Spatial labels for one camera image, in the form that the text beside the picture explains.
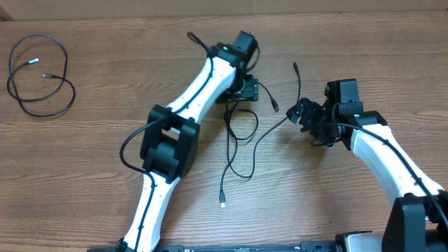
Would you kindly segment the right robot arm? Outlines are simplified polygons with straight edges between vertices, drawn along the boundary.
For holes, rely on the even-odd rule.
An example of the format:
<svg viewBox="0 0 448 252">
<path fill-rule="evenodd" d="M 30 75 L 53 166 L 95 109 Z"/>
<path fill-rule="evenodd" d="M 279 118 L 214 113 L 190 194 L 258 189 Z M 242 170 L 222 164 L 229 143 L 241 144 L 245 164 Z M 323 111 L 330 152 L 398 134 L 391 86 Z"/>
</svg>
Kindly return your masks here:
<svg viewBox="0 0 448 252">
<path fill-rule="evenodd" d="M 318 104 L 298 97 L 286 116 L 312 146 L 342 142 L 372 172 L 391 204 L 385 231 L 337 234 L 330 251 L 446 251 L 447 191 L 400 147 L 378 111 L 365 111 L 356 79 L 330 81 Z"/>
</svg>

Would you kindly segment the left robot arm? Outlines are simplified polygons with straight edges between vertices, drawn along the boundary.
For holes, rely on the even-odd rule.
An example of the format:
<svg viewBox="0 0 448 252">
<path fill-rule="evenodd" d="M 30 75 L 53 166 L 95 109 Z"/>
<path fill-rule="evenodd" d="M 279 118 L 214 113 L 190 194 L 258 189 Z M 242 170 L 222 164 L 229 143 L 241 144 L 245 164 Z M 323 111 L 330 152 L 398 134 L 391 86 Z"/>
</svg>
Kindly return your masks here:
<svg viewBox="0 0 448 252">
<path fill-rule="evenodd" d="M 154 251 L 172 193 L 197 156 L 200 124 L 215 103 L 255 102 L 258 85 L 249 73 L 259 53 L 255 37 L 242 31 L 230 44 L 205 45 L 206 61 L 187 89 L 167 106 L 156 105 L 142 134 L 140 149 L 143 187 L 127 234 L 116 251 Z"/>
</svg>

